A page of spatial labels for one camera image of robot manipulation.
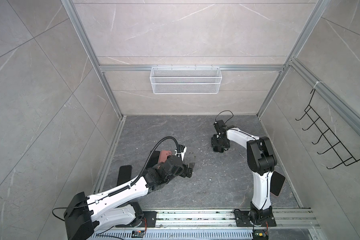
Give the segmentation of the phone with black screen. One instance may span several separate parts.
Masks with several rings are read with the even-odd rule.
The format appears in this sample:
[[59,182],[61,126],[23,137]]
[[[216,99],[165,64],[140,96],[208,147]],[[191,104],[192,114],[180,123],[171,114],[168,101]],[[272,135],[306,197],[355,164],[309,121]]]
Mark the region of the phone with black screen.
[[124,165],[119,168],[117,187],[131,180],[132,169],[133,167],[131,165]]

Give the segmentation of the pink phone case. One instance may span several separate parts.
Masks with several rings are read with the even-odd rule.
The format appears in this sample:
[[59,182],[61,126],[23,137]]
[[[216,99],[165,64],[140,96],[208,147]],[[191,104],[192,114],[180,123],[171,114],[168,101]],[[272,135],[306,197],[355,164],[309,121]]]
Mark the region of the pink phone case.
[[160,151],[157,168],[159,169],[160,166],[162,164],[164,164],[166,162],[166,160],[168,159],[168,157],[170,157],[171,155],[172,155],[172,151],[169,151],[169,150]]

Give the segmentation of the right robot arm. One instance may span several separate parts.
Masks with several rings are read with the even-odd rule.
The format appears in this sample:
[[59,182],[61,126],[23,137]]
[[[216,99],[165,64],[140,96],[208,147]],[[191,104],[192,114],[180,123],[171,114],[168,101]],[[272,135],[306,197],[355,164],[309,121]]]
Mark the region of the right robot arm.
[[272,218],[271,178],[277,165],[271,141],[267,137],[248,134],[223,120],[214,122],[216,134],[211,138],[213,151],[223,153],[235,142],[247,150],[247,163],[253,173],[254,193],[249,219],[260,226]]

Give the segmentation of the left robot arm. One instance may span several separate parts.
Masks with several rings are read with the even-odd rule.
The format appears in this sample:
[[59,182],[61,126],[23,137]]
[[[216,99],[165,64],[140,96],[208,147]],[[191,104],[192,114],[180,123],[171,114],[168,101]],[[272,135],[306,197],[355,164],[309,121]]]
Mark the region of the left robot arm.
[[145,169],[142,176],[109,191],[76,194],[64,213],[68,239],[86,240],[102,227],[138,226],[144,212],[135,199],[162,189],[175,177],[192,177],[194,167],[195,163],[184,164],[180,156],[169,156],[165,162]]

